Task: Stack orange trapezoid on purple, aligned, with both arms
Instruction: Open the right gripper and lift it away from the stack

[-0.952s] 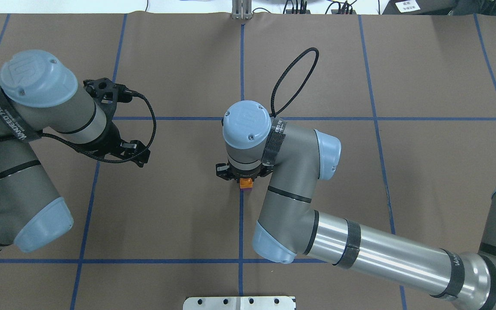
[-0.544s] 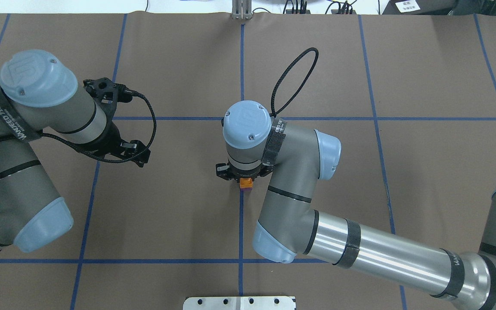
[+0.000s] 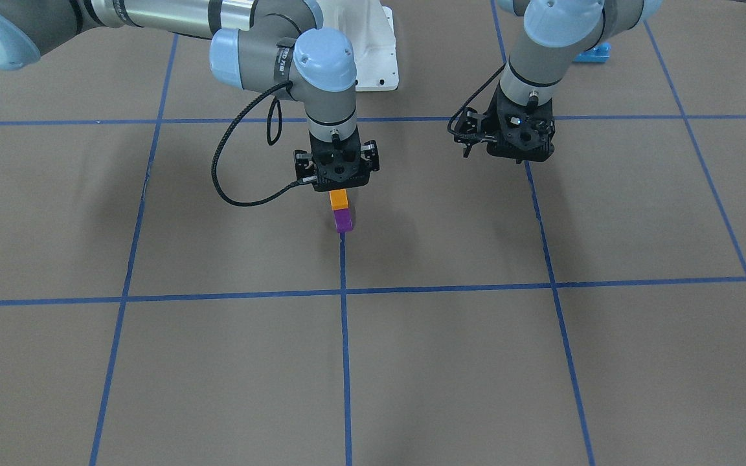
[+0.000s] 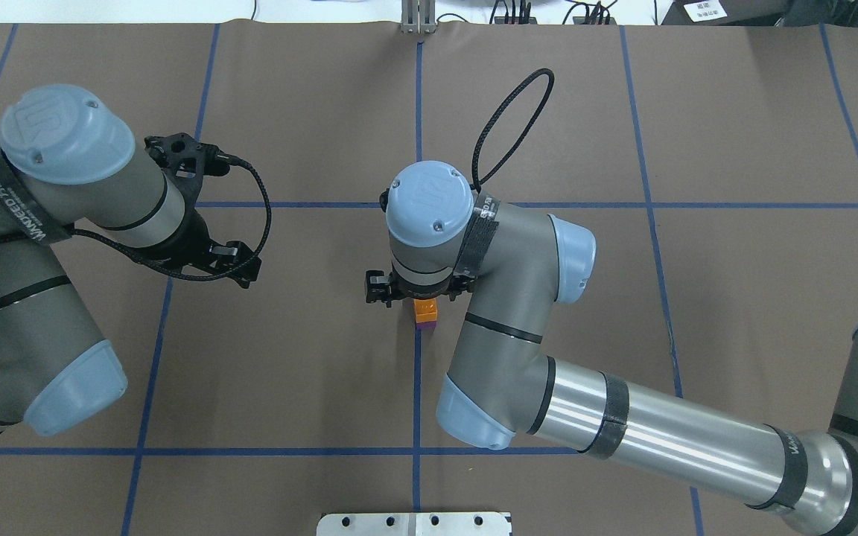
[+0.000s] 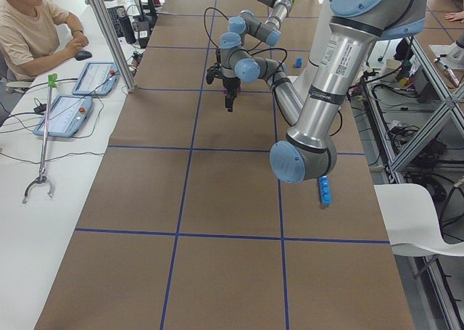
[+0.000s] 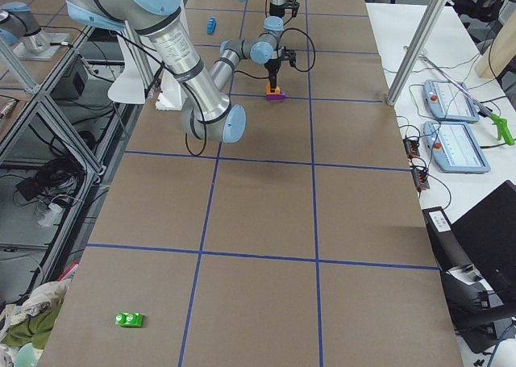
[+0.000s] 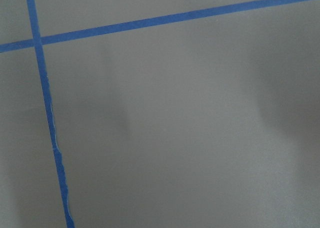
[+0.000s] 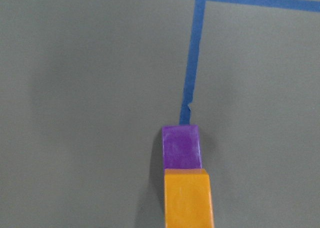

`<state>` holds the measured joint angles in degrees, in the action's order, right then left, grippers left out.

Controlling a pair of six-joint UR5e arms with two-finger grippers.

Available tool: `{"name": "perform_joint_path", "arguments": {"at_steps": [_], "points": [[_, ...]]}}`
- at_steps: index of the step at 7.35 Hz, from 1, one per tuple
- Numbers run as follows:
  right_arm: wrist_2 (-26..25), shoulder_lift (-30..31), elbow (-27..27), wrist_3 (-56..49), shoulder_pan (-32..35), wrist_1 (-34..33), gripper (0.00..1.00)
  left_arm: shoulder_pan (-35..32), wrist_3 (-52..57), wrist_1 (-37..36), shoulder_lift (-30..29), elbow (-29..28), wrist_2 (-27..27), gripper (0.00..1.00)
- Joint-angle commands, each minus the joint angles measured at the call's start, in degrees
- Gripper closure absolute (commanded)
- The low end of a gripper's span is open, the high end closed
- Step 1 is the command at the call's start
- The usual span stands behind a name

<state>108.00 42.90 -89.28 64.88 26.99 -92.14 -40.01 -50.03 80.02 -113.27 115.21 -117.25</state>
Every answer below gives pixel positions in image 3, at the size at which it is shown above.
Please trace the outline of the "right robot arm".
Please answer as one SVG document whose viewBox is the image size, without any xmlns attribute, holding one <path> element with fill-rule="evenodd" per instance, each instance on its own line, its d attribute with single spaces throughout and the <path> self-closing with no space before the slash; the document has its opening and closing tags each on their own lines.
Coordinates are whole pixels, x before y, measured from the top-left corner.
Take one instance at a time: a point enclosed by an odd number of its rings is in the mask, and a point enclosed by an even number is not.
<svg viewBox="0 0 746 466">
<path fill-rule="evenodd" d="M 294 155 L 299 185 L 360 188 L 379 170 L 375 142 L 360 141 L 354 47 L 324 24 L 317 1 L 0 1 L 0 70 L 36 63 L 98 27 L 207 39 L 219 82 L 300 102 L 311 148 Z"/>
</svg>

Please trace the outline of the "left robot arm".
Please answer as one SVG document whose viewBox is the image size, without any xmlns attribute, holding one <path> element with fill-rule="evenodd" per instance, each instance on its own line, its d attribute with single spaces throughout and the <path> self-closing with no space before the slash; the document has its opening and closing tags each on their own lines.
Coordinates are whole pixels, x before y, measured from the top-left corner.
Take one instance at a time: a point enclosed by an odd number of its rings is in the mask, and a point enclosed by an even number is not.
<svg viewBox="0 0 746 466">
<path fill-rule="evenodd" d="M 569 66 L 583 52 L 648 20 L 660 1 L 502 1 L 522 18 L 523 29 L 505 63 L 488 109 L 464 102 L 447 132 L 468 157 L 485 144 L 494 157 L 544 162 L 554 153 L 553 97 Z"/>
</svg>

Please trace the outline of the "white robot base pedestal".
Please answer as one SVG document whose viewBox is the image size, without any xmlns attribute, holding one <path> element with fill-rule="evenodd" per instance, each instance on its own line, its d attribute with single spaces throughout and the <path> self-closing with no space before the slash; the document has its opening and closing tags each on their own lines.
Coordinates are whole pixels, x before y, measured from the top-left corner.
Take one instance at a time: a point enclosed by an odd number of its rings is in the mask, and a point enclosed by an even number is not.
<svg viewBox="0 0 746 466">
<path fill-rule="evenodd" d="M 400 74 L 392 9 L 381 1 L 319 1 L 319 6 L 324 26 L 340 30 L 352 42 L 356 91 L 395 91 Z"/>
</svg>

